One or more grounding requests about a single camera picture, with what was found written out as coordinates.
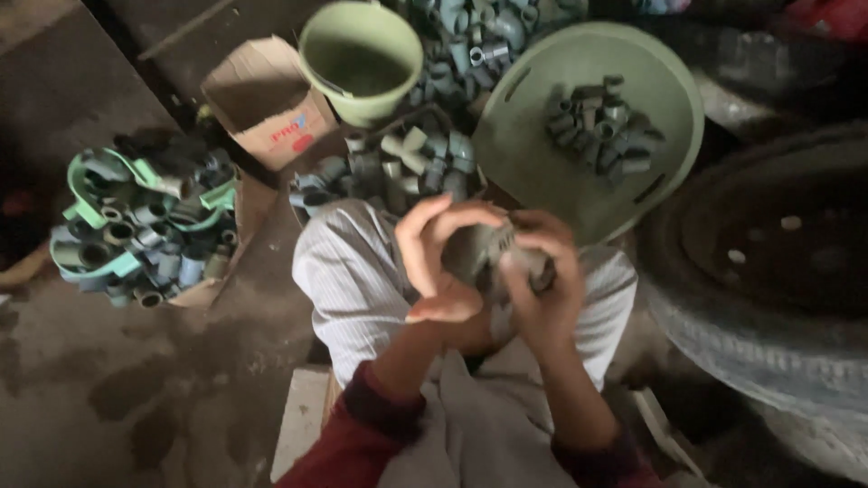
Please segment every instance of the maroon sleeve cuff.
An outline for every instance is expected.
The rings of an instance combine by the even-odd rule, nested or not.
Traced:
[[[551,451],[575,483],[598,488],[623,485],[623,481],[643,471],[635,442],[627,429],[609,447],[598,451],[576,451],[559,444],[554,438]]]
[[[371,373],[371,362],[358,365],[344,390],[344,402],[350,417],[380,432],[389,439],[408,445],[422,435],[419,420],[425,410],[425,398],[391,399]]]

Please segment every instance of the red sleeve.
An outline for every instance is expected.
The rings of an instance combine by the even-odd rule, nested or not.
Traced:
[[[662,488],[657,473],[639,454],[633,438],[622,429],[606,449],[578,452],[552,440],[551,450],[575,484],[582,488]]]
[[[359,365],[310,451],[275,488],[374,488],[389,461],[422,434],[422,395],[389,399]]]

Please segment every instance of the tire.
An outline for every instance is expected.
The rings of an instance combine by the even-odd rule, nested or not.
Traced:
[[[794,307],[759,304],[697,267],[681,242],[682,219],[703,204],[714,185],[784,156],[787,164],[812,164],[800,156],[816,159],[817,151],[826,149],[852,158],[822,161],[824,165],[861,169],[868,154],[868,124],[787,137],[732,155],[688,180],[636,229],[640,286],[669,339],[733,389],[802,418],[868,425],[865,318],[819,317]]]
[[[859,425],[805,419],[755,400],[749,405],[796,458],[823,472],[868,485],[868,433]]]

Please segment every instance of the green bucket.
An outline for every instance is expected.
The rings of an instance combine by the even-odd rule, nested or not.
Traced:
[[[413,28],[377,2],[329,3],[299,40],[301,68],[340,118],[369,128],[388,118],[422,74]]]
[[[555,86],[600,85],[622,75],[621,93],[647,115],[666,142],[651,170],[611,188],[555,146],[545,113]],[[687,177],[702,143],[705,114],[690,71],[656,38],[616,23],[583,23],[534,44],[488,100],[473,135],[477,163],[490,181],[526,208],[566,221],[580,245],[632,227]]]

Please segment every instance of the gray cloth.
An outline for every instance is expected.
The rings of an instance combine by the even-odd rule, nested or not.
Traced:
[[[418,299],[407,280],[394,226],[362,201],[344,200],[312,219],[296,246],[293,278],[313,301],[313,328],[328,346],[341,386],[404,326]],[[636,273],[611,247],[580,253],[587,276],[575,346],[602,389],[631,308]],[[457,352],[436,359],[422,386],[424,436],[386,468],[386,488],[575,486],[549,449],[553,432],[539,365],[496,308],[491,332],[506,343],[471,377]]]

